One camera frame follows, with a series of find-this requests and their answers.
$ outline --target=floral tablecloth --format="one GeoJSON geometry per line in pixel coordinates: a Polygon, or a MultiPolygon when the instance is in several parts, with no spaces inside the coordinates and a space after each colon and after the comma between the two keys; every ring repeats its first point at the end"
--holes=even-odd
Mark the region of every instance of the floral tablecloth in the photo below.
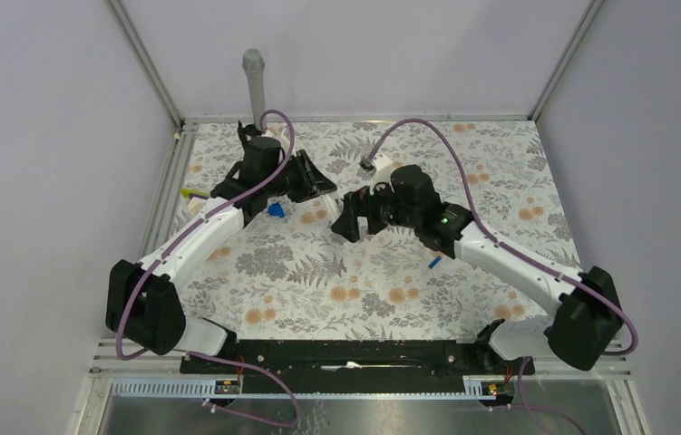
{"type": "MultiPolygon", "coordinates": [[[[578,266],[533,122],[435,124],[458,151],[480,216],[540,254],[578,266]]],[[[297,146],[342,195],[368,180],[358,161],[390,125],[299,122],[297,146]]],[[[403,126],[382,152],[396,167],[420,165],[443,200],[467,207],[455,164],[424,126],[403,126]]],[[[242,155],[234,124],[200,125],[185,186],[209,191],[242,155]]],[[[286,218],[261,213],[209,257],[180,295],[186,313],[241,338],[353,340],[473,338],[495,318],[544,314],[478,267],[445,257],[429,269],[438,253],[411,230],[389,227],[351,244],[329,230],[321,201],[279,202],[286,218]]],[[[177,226],[191,218],[181,201],[177,226]]]]}

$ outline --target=floral pattern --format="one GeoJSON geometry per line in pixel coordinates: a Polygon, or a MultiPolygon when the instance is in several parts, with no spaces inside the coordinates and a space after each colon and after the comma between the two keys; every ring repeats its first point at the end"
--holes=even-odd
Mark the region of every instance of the floral pattern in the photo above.
{"type": "MultiPolygon", "coordinates": [[[[482,218],[553,261],[579,266],[533,122],[435,124],[457,149],[482,218]]],[[[297,146],[342,195],[369,180],[358,161],[390,125],[299,122],[297,146]]],[[[269,128],[280,133],[284,125],[269,128]]],[[[382,152],[396,167],[420,165],[443,200],[467,206],[458,169],[424,126],[403,126],[382,152]]],[[[235,124],[202,124],[185,186],[210,190],[242,154],[235,124]]],[[[479,267],[445,257],[429,269],[439,253],[412,230],[389,227],[351,244],[330,231],[334,217],[323,200],[278,202],[286,217],[261,213],[209,257],[180,295],[187,313],[242,338],[350,340],[473,338],[495,318],[544,314],[479,267]]],[[[177,227],[191,218],[181,201],[177,227]]]]}

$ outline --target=orange flower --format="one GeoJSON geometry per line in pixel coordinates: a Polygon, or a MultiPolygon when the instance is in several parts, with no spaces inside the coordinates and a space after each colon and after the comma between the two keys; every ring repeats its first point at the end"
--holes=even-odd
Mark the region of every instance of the orange flower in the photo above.
{"type": "Polygon", "coordinates": [[[343,302],[345,301],[345,289],[341,286],[332,287],[332,290],[329,291],[329,297],[335,302],[343,302]]]}
{"type": "Polygon", "coordinates": [[[519,210],[519,218],[521,220],[532,220],[534,216],[532,215],[532,212],[530,211],[529,208],[523,208],[519,210]]]}
{"type": "Polygon", "coordinates": [[[392,288],[391,291],[388,292],[388,300],[397,305],[404,302],[404,290],[399,287],[392,288]]]}
{"type": "Polygon", "coordinates": [[[307,211],[307,212],[303,213],[303,216],[300,217],[300,222],[302,222],[302,223],[304,223],[304,224],[306,224],[306,225],[307,225],[307,224],[313,224],[314,221],[316,221],[316,220],[314,219],[314,214],[311,213],[310,211],[307,211]]]}
{"type": "Polygon", "coordinates": [[[261,318],[262,314],[257,308],[252,308],[244,314],[244,320],[246,320],[248,324],[259,324],[261,318]]]}
{"type": "Polygon", "coordinates": [[[495,307],[495,318],[497,319],[511,319],[511,309],[506,305],[498,305],[495,307]]]}

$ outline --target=blue marker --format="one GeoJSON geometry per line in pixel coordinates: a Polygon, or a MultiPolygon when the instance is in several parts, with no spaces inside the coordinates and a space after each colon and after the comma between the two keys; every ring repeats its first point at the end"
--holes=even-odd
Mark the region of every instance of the blue marker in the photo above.
{"type": "Polygon", "coordinates": [[[433,267],[436,266],[436,263],[439,263],[440,261],[442,261],[442,256],[438,256],[438,257],[434,258],[433,261],[431,262],[431,264],[428,265],[428,268],[433,269],[433,267]]]}
{"type": "Polygon", "coordinates": [[[284,209],[281,207],[281,204],[279,203],[271,204],[268,207],[268,214],[270,216],[278,216],[280,218],[284,218],[286,216],[284,214],[284,209]]]}

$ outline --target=reflective floor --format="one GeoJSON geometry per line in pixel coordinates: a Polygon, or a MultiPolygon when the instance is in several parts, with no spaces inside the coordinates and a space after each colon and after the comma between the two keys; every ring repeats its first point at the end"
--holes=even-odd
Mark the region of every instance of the reflective floor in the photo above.
{"type": "MultiPolygon", "coordinates": [[[[564,411],[588,434],[619,434],[607,391],[597,381],[525,382],[530,404],[564,411]]],[[[102,435],[163,434],[438,434],[486,435],[545,433],[525,410],[466,412],[483,408],[476,401],[428,400],[310,400],[300,401],[303,420],[295,429],[272,428],[203,409],[199,400],[112,397],[102,423],[102,435]]],[[[289,400],[238,400],[231,408],[273,420],[294,418],[289,400]]],[[[559,435],[579,432],[561,417],[540,414],[559,435]]]]}

